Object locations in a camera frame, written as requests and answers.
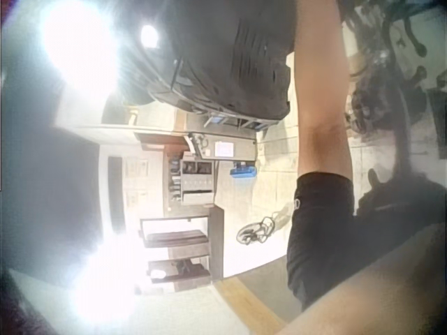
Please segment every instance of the tile floor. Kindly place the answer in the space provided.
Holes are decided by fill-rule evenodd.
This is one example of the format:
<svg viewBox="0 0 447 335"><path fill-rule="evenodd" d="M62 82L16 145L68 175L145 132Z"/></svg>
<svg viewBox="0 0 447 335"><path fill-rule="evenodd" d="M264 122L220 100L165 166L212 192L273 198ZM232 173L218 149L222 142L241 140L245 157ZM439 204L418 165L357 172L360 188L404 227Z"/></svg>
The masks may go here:
<svg viewBox="0 0 447 335"><path fill-rule="evenodd" d="M293 72L293 55L288 65ZM286 254L291 222L276 231L264 244L244 246L236 234L244 225L259 222L264 216L289 206L292 212L298 167L298 109L295 85L289 88L291 112L276 126L258 133L258 176L254 179L233 179L231 162L220 162L215 203L225 210L224 276L232 276ZM431 113L411 128L411 159L415 169L441 184L446 184L446 161L437 159L435 129ZM353 161L353 182L356 208L358 200L370 190L367 172L377 171L379 179L391 177L395 148L391 132L378 132L367 140L350 137Z"/></svg>

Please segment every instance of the bright light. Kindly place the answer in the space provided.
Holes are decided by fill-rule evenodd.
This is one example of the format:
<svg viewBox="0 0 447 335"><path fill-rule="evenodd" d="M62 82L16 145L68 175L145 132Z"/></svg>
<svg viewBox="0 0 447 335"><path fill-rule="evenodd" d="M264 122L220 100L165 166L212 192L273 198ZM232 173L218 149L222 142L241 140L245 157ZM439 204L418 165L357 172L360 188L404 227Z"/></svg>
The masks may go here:
<svg viewBox="0 0 447 335"><path fill-rule="evenodd" d="M65 81L87 98L105 100L117 84L117 51L108 22L81 1L62 1L43 18L43 45Z"/></svg>
<svg viewBox="0 0 447 335"><path fill-rule="evenodd" d="M151 271L151 278L152 279L164 279L164 278L166 278L166 272L164 272L163 270L154 269Z"/></svg>
<svg viewBox="0 0 447 335"><path fill-rule="evenodd" d="M159 33L153 26L144 26L141 29L141 44L143 47L157 47L159 44Z"/></svg>
<svg viewBox="0 0 447 335"><path fill-rule="evenodd" d="M144 262L133 246L126 237L114 237L90 257L73 293L76 311L84 320L101 324L132 314L135 284L144 276Z"/></svg>

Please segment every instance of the paper sign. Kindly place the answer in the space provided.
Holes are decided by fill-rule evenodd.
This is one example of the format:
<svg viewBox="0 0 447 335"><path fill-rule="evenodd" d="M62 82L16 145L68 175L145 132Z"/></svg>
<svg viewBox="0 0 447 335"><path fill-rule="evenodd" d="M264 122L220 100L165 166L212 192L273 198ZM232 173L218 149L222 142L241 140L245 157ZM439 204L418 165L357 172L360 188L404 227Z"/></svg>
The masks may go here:
<svg viewBox="0 0 447 335"><path fill-rule="evenodd" d="M214 145L214 155L216 157L234 157L235 145L232 142L216 142Z"/></svg>

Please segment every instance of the black shorts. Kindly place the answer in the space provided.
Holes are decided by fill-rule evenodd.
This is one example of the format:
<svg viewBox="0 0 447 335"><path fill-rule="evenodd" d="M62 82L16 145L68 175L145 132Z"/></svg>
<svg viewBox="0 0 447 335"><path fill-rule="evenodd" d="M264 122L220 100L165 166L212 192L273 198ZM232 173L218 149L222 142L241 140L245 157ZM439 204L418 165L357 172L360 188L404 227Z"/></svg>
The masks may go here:
<svg viewBox="0 0 447 335"><path fill-rule="evenodd" d="M349 179L313 172L297 184L287 272L303 308L424 227L446 219L446 189L418 175L391 179L366 193L358 216Z"/></svg>
<svg viewBox="0 0 447 335"><path fill-rule="evenodd" d="M307 308L350 275L353 250L353 183L313 172L298 179L288 242L288 286Z"/></svg>

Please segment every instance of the wooden floor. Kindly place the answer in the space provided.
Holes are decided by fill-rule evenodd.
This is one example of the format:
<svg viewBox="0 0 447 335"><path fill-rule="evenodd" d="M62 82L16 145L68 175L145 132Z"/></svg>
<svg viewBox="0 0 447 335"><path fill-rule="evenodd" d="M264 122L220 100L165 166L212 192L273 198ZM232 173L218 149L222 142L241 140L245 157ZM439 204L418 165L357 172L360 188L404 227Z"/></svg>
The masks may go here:
<svg viewBox="0 0 447 335"><path fill-rule="evenodd" d="M236 277L227 278L214 284L233 312L257 335L273 335L286 326Z"/></svg>

